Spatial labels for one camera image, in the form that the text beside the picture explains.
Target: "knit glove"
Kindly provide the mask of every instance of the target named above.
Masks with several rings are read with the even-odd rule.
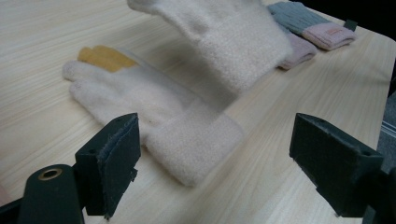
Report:
[[[279,67],[289,70],[300,63],[311,60],[317,54],[318,50],[313,44],[293,34],[282,25],[279,27],[285,32],[293,48],[293,53]]]
[[[98,121],[137,112],[141,143],[176,179],[194,186],[243,138],[241,128],[191,91],[137,59],[104,46],[64,65],[71,95]]]
[[[260,0],[128,0],[128,6],[176,26],[232,92],[247,90],[291,54]]]
[[[357,38],[353,31],[324,19],[299,2],[278,2],[268,9],[281,25],[322,49],[337,49]]]

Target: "metal screw hole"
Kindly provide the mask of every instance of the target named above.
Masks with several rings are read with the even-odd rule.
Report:
[[[38,176],[38,179],[43,180],[43,181],[51,180],[53,178],[58,177],[61,173],[62,173],[62,169],[59,169],[59,168],[49,169],[49,170],[43,171]]]

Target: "pink glove cuff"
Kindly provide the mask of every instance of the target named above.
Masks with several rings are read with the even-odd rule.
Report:
[[[280,67],[289,70],[299,63],[312,59],[317,54],[318,50],[313,44],[292,33],[287,36],[293,53],[283,61]]]
[[[353,31],[334,22],[310,26],[303,30],[303,37],[326,50],[337,49],[357,38]]]

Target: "black device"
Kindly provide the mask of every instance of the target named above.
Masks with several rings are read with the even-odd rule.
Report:
[[[30,175],[23,197],[0,207],[0,223],[84,223],[83,208],[109,219],[137,175],[139,158],[137,114],[115,118],[76,153],[76,164]]]
[[[396,168],[381,170],[383,156],[324,119],[296,114],[290,156],[340,217],[396,223]]]

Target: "light wood tabletop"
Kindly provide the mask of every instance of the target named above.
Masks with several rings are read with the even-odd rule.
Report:
[[[350,45],[320,50],[289,71],[276,69],[235,97],[174,27],[125,1],[1,1],[0,203],[22,197],[36,170],[73,165],[75,153],[101,130],[70,96],[62,66],[82,47],[106,45],[130,50],[192,89],[246,134],[195,188],[179,184],[142,148],[137,178],[110,223],[361,223],[337,217],[289,157],[296,113],[326,119],[376,149],[396,43],[360,27],[356,34]]]

